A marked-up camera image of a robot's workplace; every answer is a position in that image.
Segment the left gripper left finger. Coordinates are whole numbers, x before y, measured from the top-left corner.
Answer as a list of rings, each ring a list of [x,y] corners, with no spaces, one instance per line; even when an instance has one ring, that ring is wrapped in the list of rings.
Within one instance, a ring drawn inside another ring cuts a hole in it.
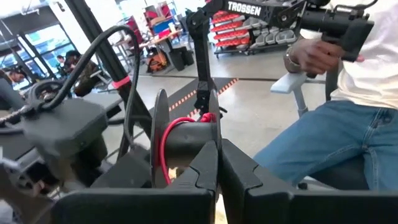
[[[207,142],[185,172],[164,189],[97,188],[73,192],[51,209],[64,224],[212,224],[218,150]]]

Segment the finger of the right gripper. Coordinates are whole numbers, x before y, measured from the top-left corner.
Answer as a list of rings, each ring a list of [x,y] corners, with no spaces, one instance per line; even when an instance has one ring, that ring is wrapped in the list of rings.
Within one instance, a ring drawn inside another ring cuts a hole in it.
[[[142,146],[118,159],[100,175],[92,188],[151,188],[150,154]]]

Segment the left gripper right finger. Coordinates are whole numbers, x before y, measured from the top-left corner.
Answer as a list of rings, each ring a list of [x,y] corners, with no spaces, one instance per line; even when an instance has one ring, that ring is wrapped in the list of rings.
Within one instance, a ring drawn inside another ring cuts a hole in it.
[[[397,193],[298,190],[221,140],[221,191],[229,223],[397,223]]]

